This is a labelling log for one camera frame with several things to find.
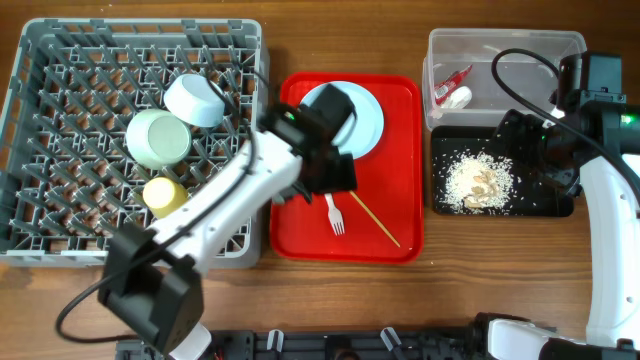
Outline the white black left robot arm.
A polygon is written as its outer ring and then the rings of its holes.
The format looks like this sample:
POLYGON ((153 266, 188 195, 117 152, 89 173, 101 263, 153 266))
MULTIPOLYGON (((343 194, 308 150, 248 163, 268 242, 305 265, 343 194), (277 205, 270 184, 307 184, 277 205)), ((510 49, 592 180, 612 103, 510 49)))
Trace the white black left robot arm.
POLYGON ((224 243, 300 177, 304 159, 279 135, 255 132, 222 171, 169 216, 114 234, 98 300, 147 345, 198 359, 212 335, 201 323, 202 279, 224 243))

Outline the white plastic fork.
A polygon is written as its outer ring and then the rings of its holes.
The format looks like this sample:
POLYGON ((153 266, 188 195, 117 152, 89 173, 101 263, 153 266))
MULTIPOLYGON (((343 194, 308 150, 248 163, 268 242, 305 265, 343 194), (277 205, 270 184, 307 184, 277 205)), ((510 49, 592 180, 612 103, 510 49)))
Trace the white plastic fork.
POLYGON ((333 196, 330 193, 324 195, 328 206, 328 219, 336 236, 345 234, 344 220, 341 211, 336 207, 333 196))

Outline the small light blue bowl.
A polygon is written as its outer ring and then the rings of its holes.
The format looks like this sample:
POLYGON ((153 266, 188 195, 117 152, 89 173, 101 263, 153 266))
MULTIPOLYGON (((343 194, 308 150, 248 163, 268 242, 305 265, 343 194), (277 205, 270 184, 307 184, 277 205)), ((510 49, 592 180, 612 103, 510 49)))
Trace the small light blue bowl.
POLYGON ((224 119, 225 104, 214 89, 218 87, 204 76, 178 76, 163 96, 169 112, 189 125, 218 127, 224 119))

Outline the grey dishwasher rack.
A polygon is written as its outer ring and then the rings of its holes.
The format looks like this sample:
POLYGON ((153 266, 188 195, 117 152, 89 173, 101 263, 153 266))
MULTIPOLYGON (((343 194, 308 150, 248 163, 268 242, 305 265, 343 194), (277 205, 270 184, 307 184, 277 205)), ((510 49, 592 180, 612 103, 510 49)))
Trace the grey dishwasher rack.
POLYGON ((126 128, 159 110, 179 76, 218 85, 241 113, 194 127, 188 155, 159 174, 201 189, 265 111, 269 55, 251 19, 39 18, 23 28, 1 112, 1 258, 14 266, 101 265, 122 224, 152 223, 156 177, 126 128))

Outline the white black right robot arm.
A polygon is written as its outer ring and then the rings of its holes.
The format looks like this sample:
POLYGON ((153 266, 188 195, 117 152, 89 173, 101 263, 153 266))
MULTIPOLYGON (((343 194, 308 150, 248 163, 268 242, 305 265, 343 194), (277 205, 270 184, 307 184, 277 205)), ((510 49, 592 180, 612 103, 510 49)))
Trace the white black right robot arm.
POLYGON ((591 307, 583 341, 528 320, 480 314, 472 351, 491 359, 638 358, 638 107, 590 101, 562 118, 510 110, 491 142, 547 180, 573 169, 589 211, 591 307))

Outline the large light blue plate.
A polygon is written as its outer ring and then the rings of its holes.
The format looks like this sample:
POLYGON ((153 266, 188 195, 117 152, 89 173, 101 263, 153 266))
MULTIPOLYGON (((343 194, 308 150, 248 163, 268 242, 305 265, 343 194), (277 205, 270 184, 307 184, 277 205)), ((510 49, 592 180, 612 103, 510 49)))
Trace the large light blue plate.
POLYGON ((325 88, 331 85, 349 97, 355 113, 351 113, 334 136, 332 144, 341 154, 361 158, 372 151, 384 131, 384 114, 378 100, 364 87, 353 82, 332 81, 316 86, 301 100, 313 108, 325 88))

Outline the rice and food scraps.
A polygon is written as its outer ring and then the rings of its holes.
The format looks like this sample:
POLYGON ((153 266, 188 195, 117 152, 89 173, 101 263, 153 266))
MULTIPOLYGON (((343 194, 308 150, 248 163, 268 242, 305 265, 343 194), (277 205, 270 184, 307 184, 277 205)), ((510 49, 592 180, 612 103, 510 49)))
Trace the rice and food scraps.
POLYGON ((515 194, 514 163, 504 156, 456 152, 444 158, 443 180, 436 200, 454 213, 480 214, 504 210, 515 194))

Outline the white paper napkin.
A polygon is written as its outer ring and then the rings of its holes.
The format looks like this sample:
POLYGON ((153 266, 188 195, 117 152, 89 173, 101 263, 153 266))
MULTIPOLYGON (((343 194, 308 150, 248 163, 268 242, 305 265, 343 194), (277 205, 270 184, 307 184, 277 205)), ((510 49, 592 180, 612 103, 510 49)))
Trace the white paper napkin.
POLYGON ((440 105, 443 109, 463 109, 472 100, 473 94, 469 87, 456 88, 440 105))

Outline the black waste tray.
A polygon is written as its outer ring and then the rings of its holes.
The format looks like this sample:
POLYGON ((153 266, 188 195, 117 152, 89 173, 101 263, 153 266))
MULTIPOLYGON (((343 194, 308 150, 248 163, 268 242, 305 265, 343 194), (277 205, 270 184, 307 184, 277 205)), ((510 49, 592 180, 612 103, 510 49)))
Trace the black waste tray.
POLYGON ((436 200, 436 191, 441 190, 443 180, 437 180, 438 170, 443 170, 444 158, 456 152, 478 153, 484 151, 499 155, 490 142, 492 127, 439 126, 431 132, 431 175, 433 208, 441 215, 486 215, 486 216, 542 216, 566 217, 573 212, 573 200, 561 195, 556 189, 539 182, 533 175, 514 162, 515 194, 504 210, 484 211, 480 214, 454 213, 436 200))

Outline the wooden chopstick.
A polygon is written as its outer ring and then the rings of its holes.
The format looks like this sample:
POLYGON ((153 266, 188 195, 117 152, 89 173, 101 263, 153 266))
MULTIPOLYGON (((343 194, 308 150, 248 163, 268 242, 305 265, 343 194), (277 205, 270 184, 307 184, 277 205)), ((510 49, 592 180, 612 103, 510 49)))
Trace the wooden chopstick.
POLYGON ((375 222, 375 224, 381 229, 381 231, 393 242, 393 244, 396 247, 401 248, 400 243, 394 237, 394 235, 379 220, 379 218, 374 214, 374 212, 371 211, 369 207, 360 199, 360 197, 354 191, 349 191, 349 194, 358 203, 358 205, 367 213, 367 215, 375 222))

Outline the green saucer bowl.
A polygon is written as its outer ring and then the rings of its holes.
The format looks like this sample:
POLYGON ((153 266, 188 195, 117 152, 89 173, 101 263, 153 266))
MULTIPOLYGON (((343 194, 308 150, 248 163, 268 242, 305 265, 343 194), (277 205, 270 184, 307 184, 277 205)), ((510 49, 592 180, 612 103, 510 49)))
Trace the green saucer bowl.
POLYGON ((128 152, 140 165, 161 170, 183 160, 191 148, 191 130, 172 113, 147 109, 129 122, 125 141, 128 152))

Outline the red plastic serving tray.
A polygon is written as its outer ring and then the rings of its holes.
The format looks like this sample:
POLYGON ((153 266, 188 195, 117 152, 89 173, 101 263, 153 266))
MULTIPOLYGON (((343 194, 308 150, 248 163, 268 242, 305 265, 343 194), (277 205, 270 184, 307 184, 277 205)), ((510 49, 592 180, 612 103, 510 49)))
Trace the red plastic serving tray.
POLYGON ((418 86, 397 75, 298 72, 283 83, 280 98, 297 105, 313 88, 347 81, 369 90, 384 114, 376 147, 356 160, 355 193, 401 245, 396 247, 348 192, 334 197, 345 234, 336 236, 326 200, 297 196, 271 207, 270 243, 280 256, 311 261, 400 265, 413 261, 424 242, 422 105, 418 86))

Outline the red snack wrapper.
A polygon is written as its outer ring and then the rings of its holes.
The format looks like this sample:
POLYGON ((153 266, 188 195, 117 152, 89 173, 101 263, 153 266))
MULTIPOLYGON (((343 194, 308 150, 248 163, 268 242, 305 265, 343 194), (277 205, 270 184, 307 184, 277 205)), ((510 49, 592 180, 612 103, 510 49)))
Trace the red snack wrapper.
POLYGON ((446 80, 434 87, 434 98, 437 105, 441 105, 460 86, 461 82, 471 72, 473 66, 469 65, 463 70, 453 72, 446 80))

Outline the yellow plastic cup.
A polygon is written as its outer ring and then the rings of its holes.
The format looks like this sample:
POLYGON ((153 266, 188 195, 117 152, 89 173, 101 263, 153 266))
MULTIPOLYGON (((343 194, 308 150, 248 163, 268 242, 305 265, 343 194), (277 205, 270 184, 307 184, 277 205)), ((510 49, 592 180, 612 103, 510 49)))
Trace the yellow plastic cup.
POLYGON ((188 192, 169 178, 157 177, 145 184, 142 197, 154 217, 162 219, 188 201, 188 192))

